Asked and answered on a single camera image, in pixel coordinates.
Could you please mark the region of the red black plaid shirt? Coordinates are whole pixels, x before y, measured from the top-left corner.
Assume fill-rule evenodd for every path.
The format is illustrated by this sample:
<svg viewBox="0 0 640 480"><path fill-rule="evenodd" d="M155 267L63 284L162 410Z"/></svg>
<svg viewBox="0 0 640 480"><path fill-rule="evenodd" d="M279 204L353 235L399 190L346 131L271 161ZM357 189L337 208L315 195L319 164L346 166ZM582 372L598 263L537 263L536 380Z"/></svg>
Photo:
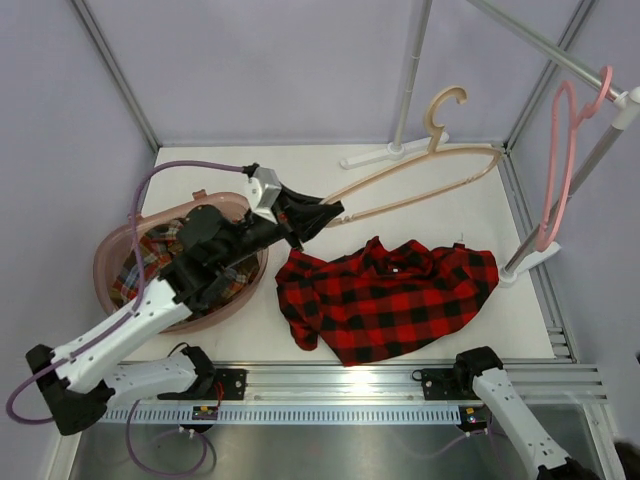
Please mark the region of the red black plaid shirt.
<svg viewBox="0 0 640 480"><path fill-rule="evenodd" d="M499 284L494 255L456 243L409 240L388 250L370 239L324 261L293 250L275 276L295 344L324 342L346 367L417 351L464 328Z"/></svg>

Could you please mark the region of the brown multicolour plaid shirt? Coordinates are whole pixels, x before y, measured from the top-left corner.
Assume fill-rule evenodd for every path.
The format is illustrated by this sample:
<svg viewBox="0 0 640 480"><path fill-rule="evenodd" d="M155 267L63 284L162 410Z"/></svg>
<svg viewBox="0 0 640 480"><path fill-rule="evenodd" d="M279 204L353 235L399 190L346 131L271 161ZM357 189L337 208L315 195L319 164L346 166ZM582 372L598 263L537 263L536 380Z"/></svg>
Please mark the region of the brown multicolour plaid shirt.
<svg viewBox="0 0 640 480"><path fill-rule="evenodd" d="M162 268L183 251L177 234L184 227L184 218L174 218L156 225L139 237L138 248L142 258L144 277L152 280L157 277ZM205 315L213 314L231 303L237 295L250 286L255 280L260 263L256 255L249 257L225 272L226 280L222 290L214 298L206 313L196 313L187 319L195 321ZM140 272L134 251L121 266L114 282L109 289L109 297L114 306L121 308L134 300L139 289Z"/></svg>

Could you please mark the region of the beige plastic hanger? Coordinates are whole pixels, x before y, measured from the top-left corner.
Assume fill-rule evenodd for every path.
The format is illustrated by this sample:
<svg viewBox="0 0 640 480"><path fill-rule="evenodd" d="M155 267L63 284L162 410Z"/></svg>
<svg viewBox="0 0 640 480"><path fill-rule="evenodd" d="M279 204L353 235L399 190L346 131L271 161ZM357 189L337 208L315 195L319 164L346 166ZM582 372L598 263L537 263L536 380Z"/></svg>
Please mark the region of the beige plastic hanger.
<svg viewBox="0 0 640 480"><path fill-rule="evenodd" d="M323 200L325 204L334 205L372 187L388 202L382 204L377 200L374 206L365 210L344 213L331 220L327 224L329 228L388 214L444 195L480 180L498 166L503 153L497 147L441 142L446 125L437 121L436 116L449 100L462 106L468 101L468 93L462 86L451 85L431 99L423 116L423 126L429 134L429 140L417 156L373 172Z"/></svg>

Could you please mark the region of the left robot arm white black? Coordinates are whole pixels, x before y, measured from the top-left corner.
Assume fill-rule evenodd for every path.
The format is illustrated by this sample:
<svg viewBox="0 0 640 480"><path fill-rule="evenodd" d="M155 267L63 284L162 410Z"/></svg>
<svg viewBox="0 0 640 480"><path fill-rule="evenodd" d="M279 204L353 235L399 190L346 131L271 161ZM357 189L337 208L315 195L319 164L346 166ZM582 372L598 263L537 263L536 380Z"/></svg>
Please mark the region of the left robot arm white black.
<svg viewBox="0 0 640 480"><path fill-rule="evenodd" d="M116 405L152 397L198 400L213 391L215 367L196 346L156 361L122 361L156 334L210 310L230 268L281 240L301 248L344 210L340 202L286 187L276 193L271 217L247 210L230 220L212 205L192 209L178 233L182 252L139 295L82 337L27 352L61 435L89 428Z"/></svg>

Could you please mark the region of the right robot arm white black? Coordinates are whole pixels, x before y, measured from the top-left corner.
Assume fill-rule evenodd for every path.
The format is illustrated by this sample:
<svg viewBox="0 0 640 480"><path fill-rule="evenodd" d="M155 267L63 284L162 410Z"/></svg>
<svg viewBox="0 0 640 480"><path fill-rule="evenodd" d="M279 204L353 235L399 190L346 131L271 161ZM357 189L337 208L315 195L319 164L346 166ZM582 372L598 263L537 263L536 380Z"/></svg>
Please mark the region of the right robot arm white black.
<svg viewBox="0 0 640 480"><path fill-rule="evenodd" d="M454 388L478 397L498 420L529 479L596 479L598 475L573 459L545 430L516 392L502 360L488 346L456 356Z"/></svg>

